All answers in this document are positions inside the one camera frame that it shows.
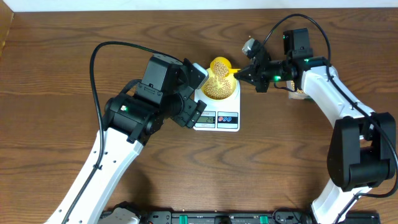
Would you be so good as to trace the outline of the yellow measuring scoop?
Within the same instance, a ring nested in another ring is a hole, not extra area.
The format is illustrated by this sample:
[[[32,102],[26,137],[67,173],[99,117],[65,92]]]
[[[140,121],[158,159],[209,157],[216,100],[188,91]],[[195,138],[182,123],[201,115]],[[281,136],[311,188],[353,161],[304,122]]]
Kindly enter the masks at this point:
[[[238,68],[232,68],[230,61],[224,57],[217,57],[210,63],[211,71],[218,78],[225,78],[230,74],[239,71]]]

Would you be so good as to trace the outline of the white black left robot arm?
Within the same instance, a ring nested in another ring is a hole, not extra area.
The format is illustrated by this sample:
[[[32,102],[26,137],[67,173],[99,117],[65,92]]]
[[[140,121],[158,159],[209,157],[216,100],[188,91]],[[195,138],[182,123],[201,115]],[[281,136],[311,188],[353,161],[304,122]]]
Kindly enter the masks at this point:
[[[97,223],[120,178],[166,119],[194,127],[206,104],[191,95],[208,77],[188,59],[154,54],[144,78],[130,81],[106,103],[93,148],[47,223]]]

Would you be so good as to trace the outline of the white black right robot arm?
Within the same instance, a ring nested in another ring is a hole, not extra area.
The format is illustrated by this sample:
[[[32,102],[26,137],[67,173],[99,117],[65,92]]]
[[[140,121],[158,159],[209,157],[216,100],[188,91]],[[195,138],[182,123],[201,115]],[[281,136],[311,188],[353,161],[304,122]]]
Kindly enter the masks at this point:
[[[373,188],[393,178],[397,169],[396,122],[360,102],[340,81],[325,57],[316,57],[307,29],[283,33],[284,60],[272,60],[264,45],[249,39],[242,48],[251,63],[235,78],[265,93],[270,83],[293,81],[321,109],[333,126],[327,155],[330,179],[311,204],[305,222],[339,223]]]

